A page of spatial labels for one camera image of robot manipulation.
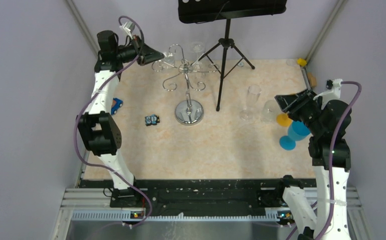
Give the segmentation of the clear wine glass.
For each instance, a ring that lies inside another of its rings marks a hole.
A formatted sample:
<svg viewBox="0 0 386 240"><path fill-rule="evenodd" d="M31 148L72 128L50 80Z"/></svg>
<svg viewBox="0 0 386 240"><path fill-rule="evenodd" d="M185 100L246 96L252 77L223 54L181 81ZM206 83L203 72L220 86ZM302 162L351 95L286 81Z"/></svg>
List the clear wine glass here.
<svg viewBox="0 0 386 240"><path fill-rule="evenodd" d="M268 100L263 107L261 120L265 123L274 122L279 114L279 106L275 100Z"/></svg>

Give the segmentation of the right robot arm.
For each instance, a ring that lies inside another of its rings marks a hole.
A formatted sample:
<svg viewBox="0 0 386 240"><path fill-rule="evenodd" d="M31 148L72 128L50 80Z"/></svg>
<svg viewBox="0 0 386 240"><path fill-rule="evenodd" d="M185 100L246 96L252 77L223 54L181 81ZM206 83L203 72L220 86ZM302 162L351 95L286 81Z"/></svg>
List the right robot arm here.
<svg viewBox="0 0 386 240"><path fill-rule="evenodd" d="M343 136L351 122L351 107L323 98L311 90L276 95L281 111L310 131L308 152L316 179L316 209L309 204L300 181L290 175L274 192L280 206L288 206L299 231L300 240L349 240L346 189L351 168L350 149Z"/></svg>

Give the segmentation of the clear flute glass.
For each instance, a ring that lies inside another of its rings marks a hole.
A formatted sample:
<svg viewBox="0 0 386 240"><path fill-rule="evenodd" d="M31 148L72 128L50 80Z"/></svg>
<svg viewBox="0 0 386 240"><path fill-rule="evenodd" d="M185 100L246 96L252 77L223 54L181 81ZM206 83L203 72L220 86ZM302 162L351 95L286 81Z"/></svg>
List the clear flute glass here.
<svg viewBox="0 0 386 240"><path fill-rule="evenodd" d="M251 85L248 87L245 108L240 112L240 118L244 121L252 120L255 115L255 105L259 100L261 87L259 85Z"/></svg>

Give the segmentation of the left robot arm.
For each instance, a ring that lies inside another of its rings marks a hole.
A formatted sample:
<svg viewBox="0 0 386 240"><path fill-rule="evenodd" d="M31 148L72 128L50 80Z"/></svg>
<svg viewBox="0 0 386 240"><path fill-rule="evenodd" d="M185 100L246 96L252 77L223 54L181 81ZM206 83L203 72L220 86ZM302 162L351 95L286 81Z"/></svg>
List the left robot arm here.
<svg viewBox="0 0 386 240"><path fill-rule="evenodd" d="M128 169L122 153L122 134L112 116L116 87L122 72L132 64L144 66L161 60L164 55L144 42L144 35L133 35L127 45L119 45L119 37L111 30L97 34L98 58L94 66L95 85L91 100L77 115L75 134L80 134L84 147L101 163L82 162L90 167L103 168L113 180L115 197L130 207L139 204L141 193L134 187L135 177Z"/></svg>

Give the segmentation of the orange wine glass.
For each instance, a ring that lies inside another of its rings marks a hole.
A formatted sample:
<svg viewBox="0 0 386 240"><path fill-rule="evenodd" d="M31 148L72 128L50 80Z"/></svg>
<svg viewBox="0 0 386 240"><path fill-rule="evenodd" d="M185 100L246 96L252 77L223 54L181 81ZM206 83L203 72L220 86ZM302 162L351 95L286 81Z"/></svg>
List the orange wine glass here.
<svg viewBox="0 0 386 240"><path fill-rule="evenodd" d="M276 122L281 127L289 127L292 123L292 119L290 119L287 114L281 113L277 115Z"/></svg>

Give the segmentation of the blue wine glass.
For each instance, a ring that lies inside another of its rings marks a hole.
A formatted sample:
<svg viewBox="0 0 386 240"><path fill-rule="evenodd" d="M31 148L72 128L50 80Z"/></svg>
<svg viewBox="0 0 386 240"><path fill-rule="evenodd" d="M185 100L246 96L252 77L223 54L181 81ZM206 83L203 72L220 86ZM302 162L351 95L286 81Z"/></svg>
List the blue wine glass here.
<svg viewBox="0 0 386 240"><path fill-rule="evenodd" d="M279 139L279 145L287 151L295 149L296 143L310 135L310 130L301 121L293 121L287 130L287 135Z"/></svg>

